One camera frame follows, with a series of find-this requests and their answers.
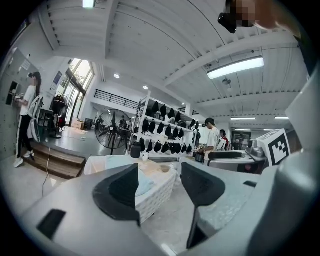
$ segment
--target man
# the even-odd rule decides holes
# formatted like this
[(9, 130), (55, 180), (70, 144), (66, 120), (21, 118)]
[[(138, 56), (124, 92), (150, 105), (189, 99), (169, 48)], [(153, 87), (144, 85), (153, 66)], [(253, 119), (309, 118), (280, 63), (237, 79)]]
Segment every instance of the man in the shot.
[(235, 141), (232, 143), (232, 150), (239, 151), (239, 150), (241, 150), (240, 146), (241, 146), (240, 140), (238, 138), (236, 138)]
[(225, 147), (224, 147), (224, 150), (227, 151), (227, 148), (228, 148), (228, 145), (229, 145), (229, 140), (228, 138), (226, 137), (226, 131), (225, 130), (220, 130), (220, 136), (221, 136), (221, 139), (222, 140), (225, 140)]
[(209, 154), (216, 151), (220, 140), (219, 130), (216, 128), (215, 120), (207, 118), (205, 120), (206, 127), (210, 130), (206, 147), (201, 148), (199, 152), (205, 151), (204, 160), (209, 160)]

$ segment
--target standing fan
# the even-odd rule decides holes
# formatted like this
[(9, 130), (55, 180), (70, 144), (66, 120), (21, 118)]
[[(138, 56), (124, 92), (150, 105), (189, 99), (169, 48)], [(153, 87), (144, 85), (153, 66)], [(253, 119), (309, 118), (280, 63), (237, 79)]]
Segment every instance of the standing fan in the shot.
[(118, 109), (110, 109), (99, 116), (95, 126), (96, 138), (102, 146), (111, 149), (111, 156), (114, 149), (122, 148), (124, 145), (128, 148), (132, 123), (127, 114)]

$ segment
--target woman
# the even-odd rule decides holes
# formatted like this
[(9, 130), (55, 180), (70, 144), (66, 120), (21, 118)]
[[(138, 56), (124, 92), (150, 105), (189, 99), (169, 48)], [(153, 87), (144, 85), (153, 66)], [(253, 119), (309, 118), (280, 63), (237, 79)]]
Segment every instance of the woman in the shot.
[(31, 121), (31, 117), (29, 114), (29, 108), (34, 99), (40, 94), (40, 86), (41, 86), (41, 75), (39, 72), (35, 72), (31, 75), (32, 84), (26, 90), (26, 93), (23, 99), (17, 99), (16, 102), (21, 107), (20, 111), (20, 119), (18, 126), (18, 133), (16, 138), (16, 160), (13, 164), (15, 168), (22, 165), (24, 160), (21, 158), (21, 145), (22, 142), (25, 144), (28, 152), (23, 156), (24, 158), (29, 158), (30, 156), (34, 156), (33, 149), (30, 145), (30, 141), (27, 135), (29, 124)]

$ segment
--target stair step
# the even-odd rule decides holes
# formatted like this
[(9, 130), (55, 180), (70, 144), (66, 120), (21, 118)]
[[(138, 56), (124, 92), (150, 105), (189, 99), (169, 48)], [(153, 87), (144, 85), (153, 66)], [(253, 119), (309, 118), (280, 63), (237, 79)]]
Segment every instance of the stair step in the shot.
[[(31, 157), (24, 158), (24, 161), (28, 164), (47, 172), (47, 162), (48, 158), (43, 154), (36, 154), (34, 156), (34, 160)], [(70, 180), (76, 178), (80, 175), (83, 167), (68, 165), (65, 162), (61, 162), (58, 159), (51, 158), (50, 152), (50, 160), (48, 164), (48, 173), (51, 175), (55, 175), (57, 177)]]
[[(31, 143), (35, 155), (43, 155), (48, 160), (49, 158), (49, 148), (45, 145), (39, 143)], [(70, 154), (63, 153), (54, 149), (50, 149), (50, 159), (55, 159), (60, 162), (64, 162), (70, 166), (83, 167), (86, 164), (86, 159), (84, 157), (74, 156)]]

